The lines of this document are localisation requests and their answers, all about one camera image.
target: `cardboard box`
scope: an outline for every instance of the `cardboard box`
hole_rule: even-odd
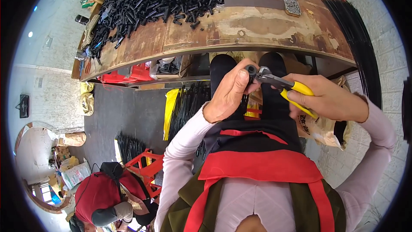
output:
[[[190,65],[190,61],[192,60],[192,55],[184,55],[182,57],[182,64],[180,65],[179,73],[176,75],[156,75],[157,79],[166,79],[166,78],[180,78],[185,76],[186,72],[188,71],[188,66]],[[157,61],[152,61],[151,67],[154,68]]]

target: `hand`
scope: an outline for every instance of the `hand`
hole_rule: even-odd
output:
[[[252,60],[245,58],[220,81],[212,100],[203,108],[203,116],[206,121],[214,123],[229,117],[240,105],[244,94],[249,94],[259,88],[260,84],[257,81],[253,81],[246,88],[249,82],[249,73],[245,66],[248,64],[259,68]]]
[[[303,95],[295,90],[288,91],[291,101],[313,109],[321,116],[332,120],[356,121],[363,123],[368,119],[368,104],[359,96],[339,87],[322,75],[288,74],[283,79],[298,81],[308,86],[314,96]],[[301,110],[289,104],[290,116],[295,119]]]
[[[116,231],[127,232],[127,227],[128,227],[127,223],[118,220],[118,221],[115,221],[114,224],[116,226]]]

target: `pink sleeve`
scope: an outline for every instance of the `pink sleeve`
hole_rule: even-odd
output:
[[[353,231],[370,207],[396,142],[396,134],[388,117],[369,99],[368,105],[368,119],[360,125],[370,134],[372,142],[352,174],[336,188],[346,209],[346,231]]]
[[[193,177],[194,152],[206,132],[214,125],[203,117],[203,107],[180,129],[166,148],[163,158],[163,184],[155,231],[160,231],[170,206],[179,198],[178,191]]]

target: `person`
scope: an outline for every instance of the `person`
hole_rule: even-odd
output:
[[[365,96],[323,76],[286,75],[281,56],[263,55],[260,66],[307,85],[314,96],[288,91],[288,98],[318,115],[356,121],[371,136],[364,158],[337,188],[303,155],[294,119],[301,111],[269,84],[248,85],[246,65],[227,55],[210,64],[212,99],[186,123],[164,154],[164,179],[155,231],[353,231],[370,205],[391,160],[396,135],[389,119]],[[245,121],[244,94],[262,89],[260,120]],[[194,152],[210,149],[192,174]]]
[[[128,199],[140,207],[133,208]],[[152,222],[159,198],[151,202],[141,178],[118,162],[103,162],[100,172],[92,173],[80,183],[75,204],[75,213],[69,221],[72,232],[95,232],[96,227],[110,223],[115,224],[116,231],[127,232],[133,217],[143,226]]]

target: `finger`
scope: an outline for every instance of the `finger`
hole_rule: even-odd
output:
[[[259,69],[259,66],[253,62],[252,60],[250,60],[249,58],[245,58],[242,61],[240,61],[233,69],[232,71],[237,74],[237,72],[239,72],[239,70],[244,69],[247,65],[252,64],[254,65],[257,69]]]
[[[292,119],[296,119],[296,118],[298,118],[298,116],[299,115],[301,115],[302,114],[302,111],[298,108],[298,107],[296,107],[295,105],[293,105],[292,103],[289,103],[289,109],[290,109],[290,113],[289,113],[289,116],[292,118]]]
[[[231,89],[232,94],[237,94],[243,92],[246,89],[246,86],[248,85],[249,82],[249,73],[245,69],[240,69],[234,79],[234,84]]]
[[[285,79],[287,81],[298,81],[306,86],[308,86],[313,93],[316,94],[316,90],[319,84],[322,84],[322,79],[327,80],[325,77],[322,75],[300,75],[300,74],[288,74],[282,79]]]
[[[294,101],[302,106],[308,107],[308,108],[314,108],[317,103],[317,97],[316,96],[308,96],[304,95],[300,92],[297,92],[296,90],[290,90],[287,93],[287,97],[289,100]]]
[[[260,87],[260,82],[253,80],[253,83],[246,87],[244,94],[248,95]]]

